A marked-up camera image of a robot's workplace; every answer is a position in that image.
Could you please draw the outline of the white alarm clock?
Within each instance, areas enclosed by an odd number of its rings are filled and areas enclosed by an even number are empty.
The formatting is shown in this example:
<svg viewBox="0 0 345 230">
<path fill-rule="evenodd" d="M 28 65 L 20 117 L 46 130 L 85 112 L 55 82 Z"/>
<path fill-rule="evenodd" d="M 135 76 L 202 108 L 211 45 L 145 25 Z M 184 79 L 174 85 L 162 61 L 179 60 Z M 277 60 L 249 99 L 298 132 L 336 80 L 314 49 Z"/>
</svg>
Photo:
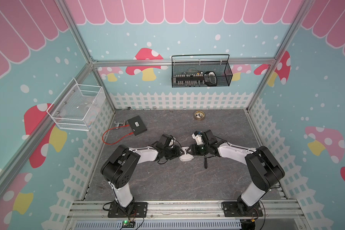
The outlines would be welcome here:
<svg viewBox="0 0 345 230">
<path fill-rule="evenodd" d="M 179 157 L 180 161 L 188 162 L 188 161 L 193 160 L 194 156 L 187 152 L 188 148 L 189 147 L 182 147 L 183 154 Z"/>
</svg>

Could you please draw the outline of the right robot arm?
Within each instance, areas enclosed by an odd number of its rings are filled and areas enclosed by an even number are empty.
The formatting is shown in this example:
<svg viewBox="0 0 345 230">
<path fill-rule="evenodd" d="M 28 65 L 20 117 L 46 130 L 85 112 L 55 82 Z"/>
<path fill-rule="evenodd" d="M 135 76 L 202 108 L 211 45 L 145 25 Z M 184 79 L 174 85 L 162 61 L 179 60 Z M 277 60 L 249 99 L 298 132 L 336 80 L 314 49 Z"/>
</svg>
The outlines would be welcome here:
<svg viewBox="0 0 345 230">
<path fill-rule="evenodd" d="M 248 212 L 285 176 L 285 171 L 271 151 L 265 147 L 246 148 L 229 143 L 213 135 L 211 130 L 192 134 L 196 144 L 188 153 L 197 156 L 213 155 L 228 158 L 247 166 L 252 182 L 238 197 L 238 209 Z"/>
</svg>

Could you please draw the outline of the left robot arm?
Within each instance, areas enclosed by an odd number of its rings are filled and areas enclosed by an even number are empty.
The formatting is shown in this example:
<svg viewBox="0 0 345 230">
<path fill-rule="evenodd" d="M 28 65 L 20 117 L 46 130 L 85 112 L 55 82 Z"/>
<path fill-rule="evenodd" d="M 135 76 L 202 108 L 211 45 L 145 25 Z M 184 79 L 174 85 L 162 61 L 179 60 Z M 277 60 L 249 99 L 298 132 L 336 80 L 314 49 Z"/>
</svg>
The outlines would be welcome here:
<svg viewBox="0 0 345 230">
<path fill-rule="evenodd" d="M 159 141 L 142 148 L 119 145 L 101 167 L 101 174 L 110 184 L 117 205 L 127 212 L 134 201 L 129 181 L 140 163 L 173 160 L 184 154 L 182 146 L 171 135 L 163 134 Z"/>
</svg>

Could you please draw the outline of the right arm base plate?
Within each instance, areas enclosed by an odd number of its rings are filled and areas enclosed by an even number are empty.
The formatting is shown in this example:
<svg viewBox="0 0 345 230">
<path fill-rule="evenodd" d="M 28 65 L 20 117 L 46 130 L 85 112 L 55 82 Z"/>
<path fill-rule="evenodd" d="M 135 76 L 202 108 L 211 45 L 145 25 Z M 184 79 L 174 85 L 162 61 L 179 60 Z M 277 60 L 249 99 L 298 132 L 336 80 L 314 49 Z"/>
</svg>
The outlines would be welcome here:
<svg viewBox="0 0 345 230">
<path fill-rule="evenodd" d="M 249 207 L 238 201 L 224 201 L 221 203 L 221 209 L 225 217 L 248 217 L 255 219 L 263 217 L 263 210 L 259 202 Z"/>
</svg>

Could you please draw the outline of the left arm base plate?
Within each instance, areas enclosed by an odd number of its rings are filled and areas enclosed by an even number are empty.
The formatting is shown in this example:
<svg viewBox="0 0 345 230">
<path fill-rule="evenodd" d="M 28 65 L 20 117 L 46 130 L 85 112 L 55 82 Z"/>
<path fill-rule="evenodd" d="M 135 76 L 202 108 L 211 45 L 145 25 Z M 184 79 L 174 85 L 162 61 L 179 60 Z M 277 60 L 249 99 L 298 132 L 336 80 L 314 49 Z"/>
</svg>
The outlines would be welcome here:
<svg viewBox="0 0 345 230">
<path fill-rule="evenodd" d="M 137 217 L 145 218 L 147 216 L 148 202 L 131 202 L 126 208 L 120 206 L 116 201 L 111 202 L 107 210 L 109 218 Z"/>
</svg>

